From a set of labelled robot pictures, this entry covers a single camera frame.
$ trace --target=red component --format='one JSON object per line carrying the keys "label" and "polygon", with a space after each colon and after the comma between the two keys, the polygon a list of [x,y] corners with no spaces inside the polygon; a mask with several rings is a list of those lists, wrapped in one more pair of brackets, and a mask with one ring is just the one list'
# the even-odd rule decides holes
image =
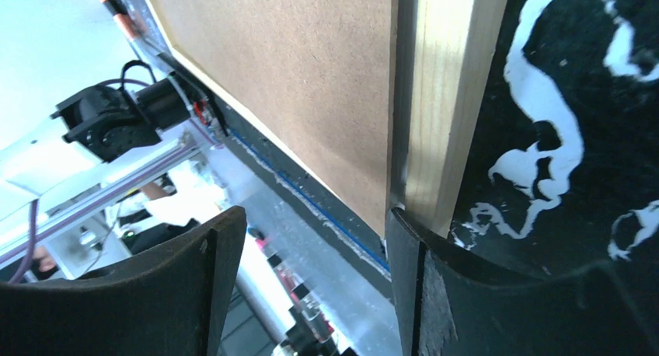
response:
{"label": "red component", "polygon": [[327,325],[327,331],[331,334],[334,333],[334,328],[332,325],[330,325],[330,322],[325,319],[325,315],[323,315],[323,319],[325,320],[325,324]]}
{"label": "red component", "polygon": [[133,21],[131,20],[131,17],[117,14],[113,19],[129,41],[136,40],[140,37],[140,35],[133,29]]}
{"label": "red component", "polygon": [[259,247],[259,250],[263,252],[263,247],[267,244],[267,241],[261,240],[261,239],[256,239],[256,245]]}
{"label": "red component", "polygon": [[197,113],[197,116],[199,117],[199,120],[201,120],[201,123],[203,125],[207,125],[206,119],[204,119],[204,115],[201,113],[201,110],[199,109],[199,103],[195,102],[192,104],[192,107],[194,108],[194,112]]}

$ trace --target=blue tape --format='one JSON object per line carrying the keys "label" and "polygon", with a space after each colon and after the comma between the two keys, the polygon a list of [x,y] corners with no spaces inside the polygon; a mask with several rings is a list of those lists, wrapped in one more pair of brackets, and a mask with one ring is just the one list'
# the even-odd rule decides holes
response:
{"label": "blue tape", "polygon": [[389,273],[391,273],[391,270],[389,269],[389,265],[382,260],[380,257],[375,255],[368,247],[366,247],[357,237],[353,236],[352,233],[348,232],[347,229],[345,229],[332,215],[328,214],[323,210],[318,204],[313,201],[310,197],[307,196],[307,194],[304,194],[300,189],[292,182],[290,181],[281,171],[277,171],[274,169],[272,164],[268,162],[264,157],[259,155],[259,153],[252,148],[252,145],[247,144],[247,142],[240,136],[240,134],[235,133],[233,130],[228,129],[228,131],[233,134],[236,138],[238,138],[238,141],[240,141],[243,145],[245,145],[251,152],[256,156],[261,162],[265,163],[265,165],[270,168],[277,176],[279,176],[283,181],[285,181],[289,187],[291,187],[293,190],[295,190],[296,193],[300,194],[306,201],[308,201],[318,212],[320,212],[321,215],[323,215],[329,222],[334,224],[346,237],[348,237],[351,241],[356,243],[367,255],[369,255],[373,260],[375,260],[378,264],[380,264],[383,268],[385,268]]}

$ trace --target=white surface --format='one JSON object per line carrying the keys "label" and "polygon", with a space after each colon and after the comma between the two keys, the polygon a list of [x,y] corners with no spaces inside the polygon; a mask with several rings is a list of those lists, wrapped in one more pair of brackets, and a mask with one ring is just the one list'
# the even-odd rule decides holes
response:
{"label": "white surface", "polygon": [[206,157],[218,175],[218,182],[230,184],[226,190],[227,198],[233,204],[241,204],[259,190],[259,181],[251,169],[227,148],[217,148],[207,152]]}
{"label": "white surface", "polygon": [[217,185],[204,181],[194,169],[194,163],[187,160],[167,172],[177,192],[145,203],[149,214],[178,226],[187,225],[191,218],[203,224],[219,215],[218,204],[225,200],[225,193]]}
{"label": "white surface", "polygon": [[[57,103],[97,82],[118,78],[123,64],[134,59],[98,0],[0,0],[0,33],[0,150],[34,130],[56,110]],[[150,81],[144,70],[131,70],[128,75]],[[21,162],[36,163],[44,160],[41,155],[29,153]],[[51,155],[71,167],[79,166],[79,158],[65,159],[59,156],[61,152]],[[51,173],[49,166],[39,166],[44,176]],[[0,172],[12,170],[0,163]],[[79,175],[82,189],[75,181],[65,181],[66,187],[58,190],[61,195],[51,192],[42,199],[40,209],[55,207],[85,190],[88,181],[98,183],[102,178],[98,173],[90,175],[84,179]],[[2,240],[2,233],[16,230],[27,220],[26,205],[33,197],[4,183],[0,199]],[[8,217],[10,209],[19,211]]]}
{"label": "white surface", "polygon": [[101,163],[78,142],[69,144],[62,140],[67,132],[64,119],[44,120],[0,152],[0,177],[40,197],[67,178]]}
{"label": "white surface", "polygon": [[277,328],[269,329],[274,332],[273,335],[285,334],[295,325],[293,316],[288,312],[293,302],[250,235],[245,236],[236,284],[247,302],[257,304],[270,313],[270,324]]}
{"label": "white surface", "polygon": [[[98,184],[104,178],[120,180],[122,176],[141,168],[154,158],[168,152],[175,152],[179,147],[177,138],[182,128],[175,127],[167,131],[163,135],[164,141],[160,144],[147,148],[134,148],[111,163],[100,164],[89,171],[68,178],[41,197],[40,212],[56,208],[64,201]],[[11,249],[12,246],[18,246],[26,241],[28,210],[29,205],[26,204],[17,212],[0,220],[0,250]]]}

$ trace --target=purple cable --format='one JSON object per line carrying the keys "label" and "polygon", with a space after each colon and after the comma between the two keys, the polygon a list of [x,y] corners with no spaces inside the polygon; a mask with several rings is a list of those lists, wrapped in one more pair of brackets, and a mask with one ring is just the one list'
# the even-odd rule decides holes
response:
{"label": "purple cable", "polygon": [[37,244],[37,206],[39,199],[35,199],[30,203],[30,236],[27,241],[27,252],[21,261],[19,269],[14,273],[12,279],[9,280],[10,284],[18,284],[23,278],[28,269],[32,266],[32,257],[34,256],[34,247]]}

